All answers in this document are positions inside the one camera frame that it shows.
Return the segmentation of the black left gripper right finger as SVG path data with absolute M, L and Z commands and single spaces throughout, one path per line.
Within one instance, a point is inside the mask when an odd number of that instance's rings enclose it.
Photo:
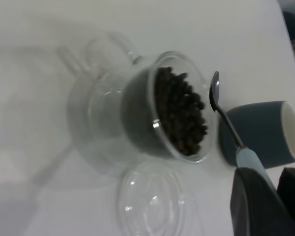
M 284 168 L 279 179 L 277 193 L 287 207 L 295 207 L 295 168 Z

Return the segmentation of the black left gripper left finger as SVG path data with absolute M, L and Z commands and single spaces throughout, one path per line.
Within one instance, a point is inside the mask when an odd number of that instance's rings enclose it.
M 230 212 L 235 236 L 295 236 L 295 221 L 253 169 L 235 170 Z

